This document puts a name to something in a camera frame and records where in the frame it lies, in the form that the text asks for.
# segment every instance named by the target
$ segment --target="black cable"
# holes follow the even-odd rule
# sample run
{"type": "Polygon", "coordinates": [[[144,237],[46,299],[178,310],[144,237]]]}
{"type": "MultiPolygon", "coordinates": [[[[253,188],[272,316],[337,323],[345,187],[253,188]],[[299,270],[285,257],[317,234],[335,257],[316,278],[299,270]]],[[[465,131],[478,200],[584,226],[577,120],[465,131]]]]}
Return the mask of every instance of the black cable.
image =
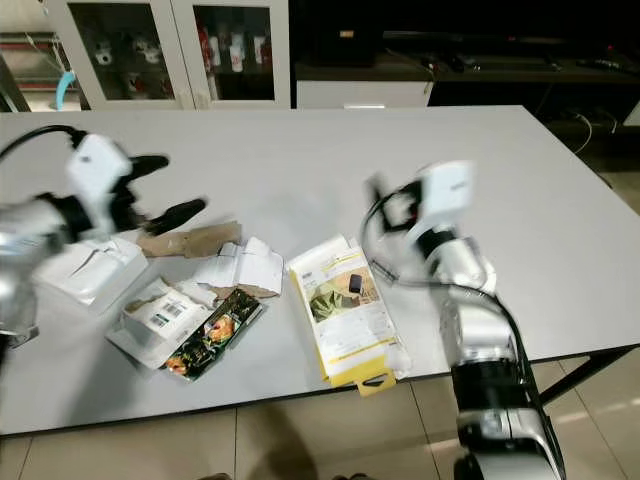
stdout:
{"type": "Polygon", "coordinates": [[[85,132],[84,130],[78,130],[77,128],[74,128],[70,125],[45,125],[44,127],[36,128],[19,136],[11,143],[9,143],[9,145],[4,147],[0,152],[0,163],[9,153],[11,153],[14,149],[19,147],[23,143],[26,143],[33,138],[39,137],[40,135],[53,132],[64,132],[69,135],[69,137],[71,137],[71,145],[74,149],[78,147],[82,139],[87,135],[87,132],[85,132]]]}
{"type": "Polygon", "coordinates": [[[507,320],[511,331],[513,332],[513,337],[516,343],[516,350],[518,355],[518,364],[520,366],[521,373],[521,381],[529,395],[529,399],[540,415],[542,426],[545,430],[547,438],[551,441],[551,448],[554,453],[554,457],[558,463],[558,468],[560,469],[560,474],[562,478],[566,478],[564,458],[562,457],[562,451],[560,450],[560,444],[558,443],[558,438],[555,435],[553,430],[553,426],[551,425],[551,419],[544,412],[544,407],[542,405],[542,401],[540,400],[540,393],[538,391],[538,386],[536,384],[535,376],[533,375],[533,370],[531,369],[531,363],[529,362],[529,358],[527,357],[527,352],[524,348],[524,343],[522,341],[522,336],[520,335],[520,329],[518,328],[518,324],[515,319],[511,315],[511,312],[504,306],[504,304],[500,301],[497,295],[485,292],[480,290],[479,288],[460,285],[457,283],[448,283],[448,282],[440,282],[435,280],[418,280],[418,281],[408,281],[401,280],[398,275],[392,272],[390,269],[386,268],[382,265],[378,260],[368,255],[368,241],[367,241],[367,228],[371,219],[381,211],[384,205],[394,196],[407,193],[407,188],[402,187],[397,189],[390,194],[380,198],[373,206],[369,209],[365,218],[362,222],[361,230],[360,230],[360,244],[362,248],[362,252],[364,256],[369,261],[369,264],[372,267],[374,272],[382,274],[382,276],[389,281],[390,283],[395,283],[396,285],[409,287],[409,288],[455,288],[458,290],[465,291],[467,293],[472,293],[478,295],[484,299],[487,299],[491,302],[493,306],[498,308],[500,314],[507,320]]]}

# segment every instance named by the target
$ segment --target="tiled floor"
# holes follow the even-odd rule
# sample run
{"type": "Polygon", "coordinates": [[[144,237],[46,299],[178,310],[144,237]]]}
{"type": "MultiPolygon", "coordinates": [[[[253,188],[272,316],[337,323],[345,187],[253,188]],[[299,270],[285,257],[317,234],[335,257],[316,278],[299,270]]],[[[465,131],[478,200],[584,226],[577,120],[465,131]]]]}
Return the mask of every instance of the tiled floor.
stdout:
{"type": "MultiPolygon", "coordinates": [[[[640,213],[640,173],[604,174],[640,213]]],[[[544,389],[580,359],[535,366],[544,389]]],[[[548,406],[569,479],[640,480],[640,350],[548,406]]],[[[450,479],[461,453],[449,378],[0,442],[0,479],[450,479]]]]}

